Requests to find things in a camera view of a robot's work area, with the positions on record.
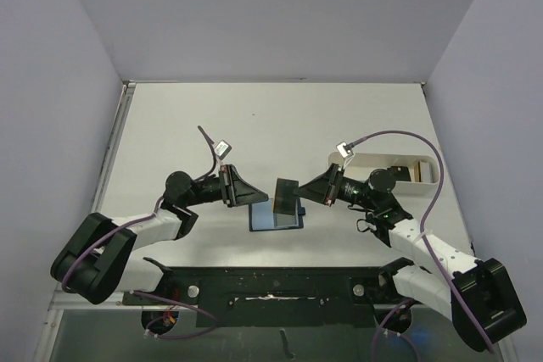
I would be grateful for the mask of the blue leather card holder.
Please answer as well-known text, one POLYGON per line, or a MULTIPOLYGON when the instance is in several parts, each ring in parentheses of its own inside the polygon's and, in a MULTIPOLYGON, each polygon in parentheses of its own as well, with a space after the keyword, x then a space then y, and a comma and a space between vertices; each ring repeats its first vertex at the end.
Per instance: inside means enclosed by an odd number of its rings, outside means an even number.
POLYGON ((255 203, 249 206, 249 230, 286 231, 304 228, 305 207, 298 201, 295 215, 276 214, 272 210, 273 200, 255 203))

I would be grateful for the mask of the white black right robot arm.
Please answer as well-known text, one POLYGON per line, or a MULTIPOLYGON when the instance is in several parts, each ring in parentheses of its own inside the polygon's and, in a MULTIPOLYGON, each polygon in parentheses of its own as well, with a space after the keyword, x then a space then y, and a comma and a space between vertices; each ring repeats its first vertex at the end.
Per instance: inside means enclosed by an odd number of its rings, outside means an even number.
POLYGON ((437 311, 478 352, 524 327, 527 317, 505 266, 464 253, 422 228, 395 198, 395 184, 389 170, 374 170, 357 181, 331 164, 294 193, 327 206, 340 200, 361 209, 369 231, 402 254, 383 268, 378 280, 383 299, 412 298, 437 311))

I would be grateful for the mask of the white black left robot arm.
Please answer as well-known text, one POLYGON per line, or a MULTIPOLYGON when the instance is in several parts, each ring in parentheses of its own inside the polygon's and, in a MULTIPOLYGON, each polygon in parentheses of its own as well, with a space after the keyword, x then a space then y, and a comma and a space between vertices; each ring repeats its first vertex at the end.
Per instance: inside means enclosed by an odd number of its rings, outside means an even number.
POLYGON ((267 199, 232 164, 222 165, 217 174, 200 181, 183 171, 173 172, 150 214, 116 219, 99 212, 89 214, 53 261, 50 275, 65 292, 91 304, 102 303, 114 292, 130 291, 143 291, 150 301, 161 304, 172 294, 171 279, 163 266, 132 259, 132 252, 188 235, 198 219, 193 206, 222 202, 236 208, 267 199))

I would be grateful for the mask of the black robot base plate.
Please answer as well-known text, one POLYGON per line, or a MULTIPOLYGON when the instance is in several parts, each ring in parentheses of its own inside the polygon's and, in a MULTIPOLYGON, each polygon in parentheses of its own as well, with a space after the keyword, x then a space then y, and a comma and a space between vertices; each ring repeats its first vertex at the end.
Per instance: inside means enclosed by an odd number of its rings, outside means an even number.
POLYGON ((374 311, 402 297, 383 285, 377 267, 220 268, 177 267, 165 274, 148 299, 126 293, 124 305, 151 309, 175 299, 197 306, 222 327, 372 327, 374 311))

